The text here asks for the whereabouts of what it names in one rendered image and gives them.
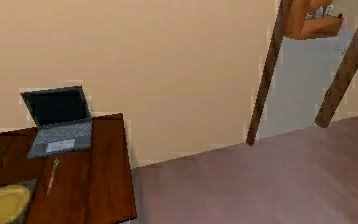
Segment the dark brown wooden table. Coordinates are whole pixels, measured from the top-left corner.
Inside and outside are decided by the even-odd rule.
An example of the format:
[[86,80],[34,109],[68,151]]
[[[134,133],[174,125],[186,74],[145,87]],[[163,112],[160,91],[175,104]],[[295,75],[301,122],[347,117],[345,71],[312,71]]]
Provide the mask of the dark brown wooden table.
[[0,133],[0,186],[36,180],[25,224],[120,224],[137,217],[123,115],[93,119],[92,147],[27,159],[35,128]]

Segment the grey laptop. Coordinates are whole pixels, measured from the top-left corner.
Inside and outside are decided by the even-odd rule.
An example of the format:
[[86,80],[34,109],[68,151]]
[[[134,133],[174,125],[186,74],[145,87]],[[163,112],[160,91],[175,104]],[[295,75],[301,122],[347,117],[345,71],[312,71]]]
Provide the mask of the grey laptop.
[[23,92],[38,129],[28,159],[91,147],[93,121],[81,86]]

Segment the orange wooden cabinet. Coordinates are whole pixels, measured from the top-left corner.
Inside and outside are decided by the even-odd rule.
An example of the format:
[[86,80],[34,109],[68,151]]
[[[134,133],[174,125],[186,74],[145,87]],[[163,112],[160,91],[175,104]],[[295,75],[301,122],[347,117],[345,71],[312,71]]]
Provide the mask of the orange wooden cabinet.
[[332,15],[334,0],[293,0],[284,36],[294,40],[335,37],[341,28],[341,14]]

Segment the dark green mat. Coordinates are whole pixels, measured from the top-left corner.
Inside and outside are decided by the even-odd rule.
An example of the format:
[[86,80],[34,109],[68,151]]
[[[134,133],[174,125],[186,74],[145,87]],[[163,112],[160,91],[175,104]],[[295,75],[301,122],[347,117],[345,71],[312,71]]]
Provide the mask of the dark green mat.
[[24,181],[24,182],[21,182],[21,183],[16,183],[16,184],[10,184],[10,185],[22,185],[22,186],[26,187],[30,191],[30,200],[29,200],[25,210],[23,211],[23,213],[15,221],[11,222],[10,224],[25,224],[25,219],[26,219],[26,216],[27,216],[29,204],[30,204],[32,196],[33,196],[35,184],[36,184],[35,179],[29,180],[29,181]]

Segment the yellow plate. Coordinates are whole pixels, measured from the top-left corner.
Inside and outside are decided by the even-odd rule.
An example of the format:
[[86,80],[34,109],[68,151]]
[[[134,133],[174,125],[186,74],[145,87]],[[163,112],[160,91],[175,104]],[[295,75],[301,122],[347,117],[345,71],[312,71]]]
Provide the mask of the yellow plate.
[[7,185],[0,188],[0,224],[10,224],[25,210],[30,200],[30,191],[22,185]]

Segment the brown wooden door frame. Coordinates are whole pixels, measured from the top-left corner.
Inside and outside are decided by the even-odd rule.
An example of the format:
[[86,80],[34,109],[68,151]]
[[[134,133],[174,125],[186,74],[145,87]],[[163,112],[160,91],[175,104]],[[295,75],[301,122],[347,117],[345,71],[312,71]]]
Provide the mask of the brown wooden door frame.
[[[260,85],[255,100],[254,109],[246,137],[246,143],[252,146],[255,143],[257,131],[268,96],[278,55],[281,49],[287,20],[291,15],[294,0],[280,0],[271,41],[268,47]],[[325,93],[323,102],[315,117],[314,122],[322,128],[327,128],[342,101],[351,81],[358,70],[358,27],[347,48],[342,62],[333,78],[333,81]]]

